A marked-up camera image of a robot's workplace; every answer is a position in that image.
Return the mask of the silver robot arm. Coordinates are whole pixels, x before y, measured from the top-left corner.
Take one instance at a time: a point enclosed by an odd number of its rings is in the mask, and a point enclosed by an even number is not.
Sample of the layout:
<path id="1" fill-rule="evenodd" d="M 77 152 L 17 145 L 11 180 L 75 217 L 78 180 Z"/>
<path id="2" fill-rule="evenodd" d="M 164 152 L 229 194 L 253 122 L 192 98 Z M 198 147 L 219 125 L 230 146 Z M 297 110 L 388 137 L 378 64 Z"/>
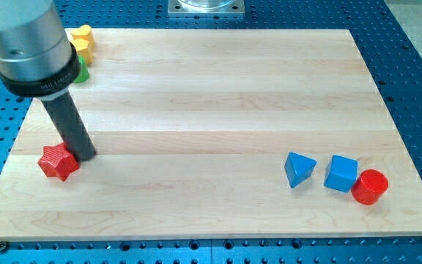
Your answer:
<path id="1" fill-rule="evenodd" d="M 0 79 L 11 93 L 52 95 L 80 68 L 52 0 L 0 0 Z"/>

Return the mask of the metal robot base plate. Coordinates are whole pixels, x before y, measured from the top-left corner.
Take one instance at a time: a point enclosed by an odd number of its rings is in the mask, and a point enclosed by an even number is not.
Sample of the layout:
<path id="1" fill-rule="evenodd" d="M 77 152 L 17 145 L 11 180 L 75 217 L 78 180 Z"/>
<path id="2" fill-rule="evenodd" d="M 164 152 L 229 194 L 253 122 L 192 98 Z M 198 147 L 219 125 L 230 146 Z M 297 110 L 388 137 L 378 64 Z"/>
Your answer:
<path id="1" fill-rule="evenodd" d="M 186 15 L 244 15 L 244 0 L 168 0 L 168 14 Z"/>

